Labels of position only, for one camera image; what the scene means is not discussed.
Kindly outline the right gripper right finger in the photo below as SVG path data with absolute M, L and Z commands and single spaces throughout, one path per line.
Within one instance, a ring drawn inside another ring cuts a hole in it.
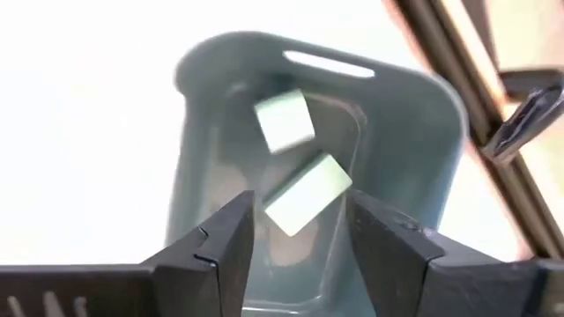
M 553 317 L 563 314 L 563 262 L 503 262 L 350 189 L 346 221 L 379 316 Z

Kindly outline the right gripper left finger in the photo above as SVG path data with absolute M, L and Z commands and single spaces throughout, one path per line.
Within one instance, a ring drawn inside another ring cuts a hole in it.
M 246 190 L 139 264 L 4 265 L 3 316 L 239 316 L 255 238 Z

